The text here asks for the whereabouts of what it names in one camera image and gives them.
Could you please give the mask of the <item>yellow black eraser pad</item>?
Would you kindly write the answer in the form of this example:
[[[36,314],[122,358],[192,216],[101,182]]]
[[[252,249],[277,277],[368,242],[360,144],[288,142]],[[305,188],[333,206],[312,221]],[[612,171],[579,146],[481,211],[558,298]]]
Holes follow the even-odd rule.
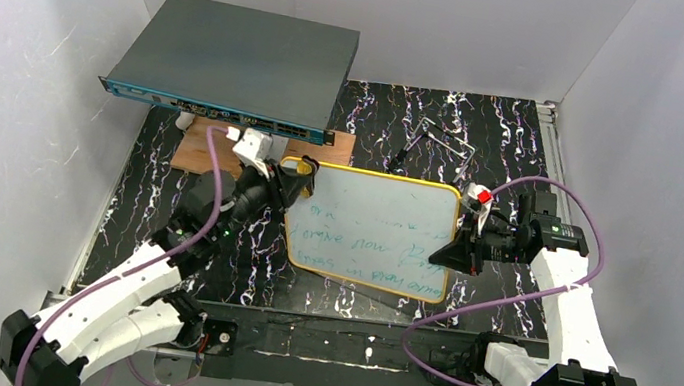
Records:
[[[304,176],[313,176],[318,169],[319,162],[305,155],[299,159],[296,165],[296,171],[298,172],[298,174]]]

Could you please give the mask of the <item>yellow-framed whiteboard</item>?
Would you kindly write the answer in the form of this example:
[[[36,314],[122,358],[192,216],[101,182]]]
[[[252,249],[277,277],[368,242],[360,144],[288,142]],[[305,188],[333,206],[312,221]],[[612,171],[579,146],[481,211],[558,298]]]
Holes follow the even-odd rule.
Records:
[[[448,271],[429,256],[454,238],[457,189],[326,162],[314,182],[284,215],[292,264],[425,303],[445,299]]]

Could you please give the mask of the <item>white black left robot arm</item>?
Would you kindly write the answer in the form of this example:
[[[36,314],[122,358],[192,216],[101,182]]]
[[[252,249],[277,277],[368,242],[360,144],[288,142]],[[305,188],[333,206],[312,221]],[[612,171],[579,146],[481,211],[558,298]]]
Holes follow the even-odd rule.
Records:
[[[0,370],[13,386],[81,386],[138,351],[170,344],[204,355],[233,353],[238,328],[211,319],[181,283],[231,253],[243,227],[311,194],[318,162],[273,160],[241,175],[214,169],[182,194],[167,225],[91,286],[35,314],[17,310],[0,331]]]

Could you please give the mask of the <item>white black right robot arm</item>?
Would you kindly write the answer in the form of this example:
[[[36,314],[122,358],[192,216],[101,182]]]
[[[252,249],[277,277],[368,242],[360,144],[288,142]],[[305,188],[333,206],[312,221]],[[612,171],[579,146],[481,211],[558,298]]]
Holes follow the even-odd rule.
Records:
[[[510,223],[492,192],[470,184],[463,225],[429,257],[434,266],[478,274],[488,262],[527,264],[541,291],[549,362],[537,364],[521,341],[483,332],[463,350],[433,349],[418,367],[433,384],[454,386],[637,386],[617,370],[594,309],[589,246],[578,226],[562,221],[552,193],[520,197]]]

